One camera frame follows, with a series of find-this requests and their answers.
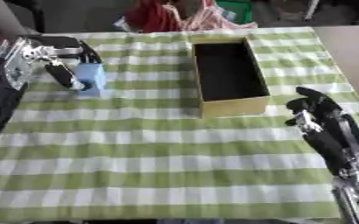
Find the red fabric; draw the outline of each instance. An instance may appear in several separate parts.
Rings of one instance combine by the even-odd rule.
[[[125,21],[143,32],[180,31],[178,21],[160,0],[140,0],[137,8],[125,14]]]

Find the robotic hand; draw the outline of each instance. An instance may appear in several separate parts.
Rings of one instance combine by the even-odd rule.
[[[346,223],[359,223],[359,128],[351,115],[330,97],[318,91],[297,87],[304,95],[286,106],[294,118],[287,125],[298,125],[304,139],[325,160],[334,175],[333,194]]]
[[[63,87],[83,91],[91,84],[78,81],[60,60],[79,59],[82,63],[102,63],[86,43],[69,37],[23,36],[5,39],[0,45],[0,132],[18,106],[38,62]]]

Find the green and white striped tablecloth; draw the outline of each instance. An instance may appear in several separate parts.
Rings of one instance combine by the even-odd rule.
[[[82,33],[101,98],[45,73],[0,136],[0,221],[336,217],[331,176],[285,103],[298,85],[359,122],[359,98],[311,28]],[[246,36],[272,94],[263,115],[201,120],[192,39]]]

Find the cardboard box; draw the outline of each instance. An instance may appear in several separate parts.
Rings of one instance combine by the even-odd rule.
[[[265,112],[270,93],[244,38],[193,43],[201,118]]]

